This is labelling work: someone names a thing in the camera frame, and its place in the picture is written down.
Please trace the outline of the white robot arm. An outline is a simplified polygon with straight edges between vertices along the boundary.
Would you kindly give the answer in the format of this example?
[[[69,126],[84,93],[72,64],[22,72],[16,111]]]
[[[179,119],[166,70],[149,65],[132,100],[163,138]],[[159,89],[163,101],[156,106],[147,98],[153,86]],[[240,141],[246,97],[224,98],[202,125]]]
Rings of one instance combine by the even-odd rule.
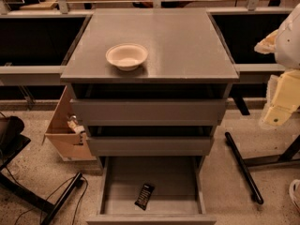
[[[272,53],[276,62],[285,67],[279,77],[270,77],[262,113],[264,124],[281,126],[300,107],[300,4],[277,30],[256,44],[254,51]]]

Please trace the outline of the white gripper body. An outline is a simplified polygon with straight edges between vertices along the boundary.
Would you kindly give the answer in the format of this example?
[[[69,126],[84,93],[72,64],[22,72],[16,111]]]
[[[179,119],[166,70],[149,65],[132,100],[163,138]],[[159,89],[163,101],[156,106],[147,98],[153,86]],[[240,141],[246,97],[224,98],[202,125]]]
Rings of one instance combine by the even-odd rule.
[[[261,126],[264,128],[282,126],[299,107],[300,71],[290,69],[280,76],[272,75],[267,84]]]

